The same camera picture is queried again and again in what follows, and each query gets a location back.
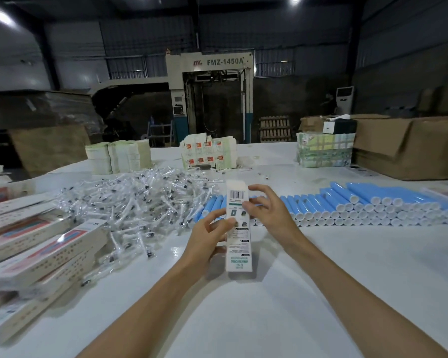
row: forearm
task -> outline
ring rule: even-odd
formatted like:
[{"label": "forearm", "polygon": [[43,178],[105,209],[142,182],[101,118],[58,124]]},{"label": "forearm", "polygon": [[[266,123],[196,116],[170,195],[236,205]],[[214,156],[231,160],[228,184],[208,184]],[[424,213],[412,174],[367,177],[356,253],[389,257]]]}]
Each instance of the forearm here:
[{"label": "forearm", "polygon": [[286,247],[323,293],[366,358],[448,357],[423,331],[372,294],[303,236]]},{"label": "forearm", "polygon": [[146,358],[184,294],[196,282],[178,261],[141,299],[103,331],[77,358]]}]

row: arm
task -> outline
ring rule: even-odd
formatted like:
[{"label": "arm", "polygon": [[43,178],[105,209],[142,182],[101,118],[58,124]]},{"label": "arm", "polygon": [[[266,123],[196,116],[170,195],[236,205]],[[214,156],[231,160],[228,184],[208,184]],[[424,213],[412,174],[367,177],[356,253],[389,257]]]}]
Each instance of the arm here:
[{"label": "arm", "polygon": [[243,207],[296,260],[323,293],[365,358],[448,358],[438,343],[372,294],[323,254],[299,230],[269,186],[249,186],[268,198]]},{"label": "arm", "polygon": [[225,215],[216,210],[196,223],[186,249],[176,264],[132,307],[90,343],[77,358],[146,358],[168,325],[184,294],[206,272],[216,247],[235,219],[211,222]]}]

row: white table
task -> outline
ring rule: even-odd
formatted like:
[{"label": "white table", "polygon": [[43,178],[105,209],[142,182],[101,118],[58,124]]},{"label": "white table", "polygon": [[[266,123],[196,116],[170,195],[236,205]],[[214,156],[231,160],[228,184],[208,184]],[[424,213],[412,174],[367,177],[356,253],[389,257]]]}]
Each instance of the white table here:
[{"label": "white table", "polygon": [[[218,176],[267,183],[279,195],[315,193],[334,180],[414,184],[385,176],[361,177],[346,168],[300,168],[292,162],[294,143],[238,147],[239,156],[263,165]],[[180,165],[177,148],[154,149],[152,158],[161,160],[159,165]],[[66,186],[86,176],[91,176],[87,163],[79,162],[46,176],[43,188]],[[302,230],[350,275],[448,349],[448,276],[444,274],[448,259],[441,264],[434,259],[434,251],[448,252],[448,226]],[[265,228],[254,227],[251,234],[255,274],[229,277],[224,259],[213,259],[207,280],[198,283],[179,306],[157,356],[361,357],[309,277]],[[171,249],[182,253],[188,237],[169,237],[154,259],[137,258],[95,286],[68,292],[24,334],[0,347],[0,358],[75,357],[175,263]]]}]

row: hand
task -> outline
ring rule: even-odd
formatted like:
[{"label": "hand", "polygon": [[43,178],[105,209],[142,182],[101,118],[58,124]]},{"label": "hand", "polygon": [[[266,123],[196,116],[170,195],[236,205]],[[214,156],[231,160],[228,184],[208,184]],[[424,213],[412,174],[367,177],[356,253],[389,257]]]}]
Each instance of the hand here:
[{"label": "hand", "polygon": [[242,207],[250,215],[259,219],[283,248],[292,246],[297,239],[306,240],[287,211],[285,204],[269,186],[251,185],[249,189],[264,192],[268,198],[251,198],[250,202],[245,201]]},{"label": "hand", "polygon": [[209,260],[216,253],[226,252],[224,246],[216,247],[216,245],[218,242],[226,241],[226,233],[234,228],[235,218],[212,223],[214,219],[225,214],[226,209],[212,211],[199,220],[192,229],[191,237],[179,262],[190,268],[191,274],[194,274],[196,279],[206,273]]}]

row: ceiling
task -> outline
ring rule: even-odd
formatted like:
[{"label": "ceiling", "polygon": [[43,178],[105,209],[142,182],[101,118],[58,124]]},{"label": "ceiling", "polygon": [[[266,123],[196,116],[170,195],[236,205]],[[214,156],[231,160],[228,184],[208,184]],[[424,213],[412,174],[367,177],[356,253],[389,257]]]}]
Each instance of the ceiling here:
[{"label": "ceiling", "polygon": [[[353,0],[302,0],[306,5],[349,4]],[[238,12],[285,7],[289,0],[0,0],[0,5],[54,21],[97,20]]]}]

